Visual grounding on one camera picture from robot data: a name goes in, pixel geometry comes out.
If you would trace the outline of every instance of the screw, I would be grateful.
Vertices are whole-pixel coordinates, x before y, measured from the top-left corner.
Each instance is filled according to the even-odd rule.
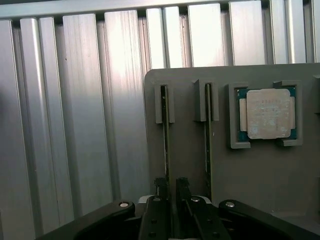
[[[226,205],[227,207],[229,207],[229,208],[234,208],[234,207],[235,207],[235,204],[234,204],[233,202],[230,202],[230,201],[227,201],[227,202],[225,203],[225,205]]]
[[[199,202],[200,201],[200,198],[198,198],[197,196],[193,196],[193,197],[191,197],[191,201],[193,201],[193,202]]]
[[[121,202],[121,203],[119,204],[119,206],[122,207],[122,208],[125,208],[125,207],[128,207],[129,204],[126,203],[126,202]]]

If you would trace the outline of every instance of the gray plastic panel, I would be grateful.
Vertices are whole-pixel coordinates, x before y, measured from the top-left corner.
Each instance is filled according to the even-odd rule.
[[[266,212],[305,215],[317,211],[316,176],[320,161],[320,65],[261,65],[151,70],[145,76],[145,107],[150,177],[164,176],[163,131],[156,124],[154,83],[170,81],[175,123],[170,126],[172,177],[187,177],[194,195],[205,193],[205,138],[203,125],[194,121],[194,83],[213,78],[218,86],[219,121],[212,123],[212,203],[236,199]],[[303,145],[281,147],[276,140],[254,140],[251,148],[230,149],[227,143],[228,85],[248,83],[250,89],[272,88],[273,82],[301,81]]]

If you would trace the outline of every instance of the black plastic part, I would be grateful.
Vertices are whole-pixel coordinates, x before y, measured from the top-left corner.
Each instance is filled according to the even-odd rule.
[[[160,196],[151,196],[146,202],[142,217],[139,240],[168,240],[169,238],[169,202]]]
[[[57,228],[37,240],[118,240],[121,222],[135,216],[130,201],[114,201]]]
[[[176,204],[181,226],[184,226],[183,238],[231,240],[217,209],[212,204],[207,204],[202,197],[192,196],[188,186],[187,178],[176,180]]]
[[[154,180],[156,188],[156,195],[159,195],[162,199],[168,199],[168,184],[164,177],[158,177]]]
[[[219,215],[228,219],[232,239],[319,240],[320,236],[236,200],[219,204]]]

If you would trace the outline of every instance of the metal rail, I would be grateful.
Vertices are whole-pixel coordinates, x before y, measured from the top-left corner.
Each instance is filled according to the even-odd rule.
[[[178,5],[187,6],[190,4],[228,3],[229,1],[230,0],[56,0],[29,2],[1,5],[0,19],[64,16],[93,12],[111,12],[130,9],[136,10],[141,8],[145,9]]]

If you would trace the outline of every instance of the reflective metal surface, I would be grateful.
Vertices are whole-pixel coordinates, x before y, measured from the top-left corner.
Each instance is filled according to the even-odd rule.
[[[101,67],[101,81],[102,81],[102,95],[104,106],[104,121],[105,130],[107,132],[107,146],[108,146],[108,158],[110,165],[110,180],[113,199],[120,199],[120,186],[119,186],[119,174],[117,154],[114,142],[114,130],[112,124],[112,110],[111,110],[111,91],[109,86],[108,68],[107,68],[107,52],[106,52],[106,36],[105,36],[106,23],[105,21],[97,22],[97,38],[98,38],[98,50],[100,57]]]
[[[230,2],[234,65],[265,64],[260,1]]]
[[[150,192],[143,76],[137,11],[107,12],[108,83],[120,196],[137,201]]]
[[[226,205],[227,207],[229,207],[229,208],[234,208],[234,207],[235,207],[235,204],[234,204],[233,202],[231,202],[231,201],[227,201],[227,202],[225,203],[225,205]]]
[[[182,51],[182,66],[192,67],[191,40],[188,14],[180,14],[180,41]]]
[[[23,76],[26,90],[27,113],[30,127],[30,156],[36,177],[42,230],[44,233],[59,226],[59,210],[55,169],[51,146],[48,106],[43,73],[43,60],[38,21],[20,20],[23,52]]]
[[[273,62],[288,63],[286,8],[284,0],[270,0]]]
[[[232,66],[234,65],[234,54],[232,49],[232,32],[229,11],[224,10],[221,12],[221,23],[225,65]]]
[[[147,9],[146,20],[151,69],[164,69],[167,63],[162,9]]]
[[[306,62],[303,0],[286,0],[287,47],[290,64]]]
[[[193,196],[191,197],[191,201],[193,202],[199,202],[200,201],[200,198],[198,196]]]
[[[0,6],[0,19],[70,15],[96,11],[128,10],[190,3],[229,2],[229,0],[68,0],[8,4]]]
[[[303,5],[305,56],[307,63],[315,62],[313,8],[309,2]]]
[[[29,179],[29,189],[30,189],[30,198],[32,205],[32,215],[33,215],[33,225],[35,236],[43,234],[42,219],[41,219],[41,210],[39,203],[39,193],[38,193],[38,184],[37,184],[37,175],[35,174],[35,165],[32,155],[32,141],[30,141],[32,134],[29,124],[29,115],[28,115],[28,100],[27,100],[27,91],[26,84],[24,79],[24,60],[23,49],[22,49],[22,34],[21,29],[15,27],[13,29],[13,39],[14,39],[14,51],[16,59],[16,69],[18,77],[18,91],[19,91],[19,100],[20,100],[20,109],[21,109],[21,119],[22,119],[22,129],[24,137],[24,147],[27,159],[27,173]]]
[[[163,9],[163,23],[166,46],[166,64],[168,68],[182,68],[182,46],[180,33],[179,8],[177,6]]]
[[[0,21],[0,208],[4,239],[35,237],[12,23]]]
[[[262,9],[262,27],[265,64],[273,64],[275,61],[272,43],[271,11],[269,7]]]
[[[61,101],[60,77],[57,59],[55,23],[52,17],[40,18],[43,72],[51,137],[59,224],[74,219],[69,179],[65,126]]]
[[[147,17],[144,16],[144,17],[138,18],[138,32],[139,32],[139,46],[140,46],[140,53],[141,53],[140,54],[141,70],[142,70],[142,75],[145,76],[146,73],[151,69]]]
[[[63,17],[67,78],[61,78],[74,216],[112,201],[94,14]]]
[[[314,61],[320,63],[320,1],[311,1]]]
[[[225,65],[220,4],[188,7],[193,67]]]
[[[152,197],[152,196],[154,196],[154,195],[141,196],[141,197],[139,198],[138,204],[146,204],[148,198],[150,198],[150,197]]]

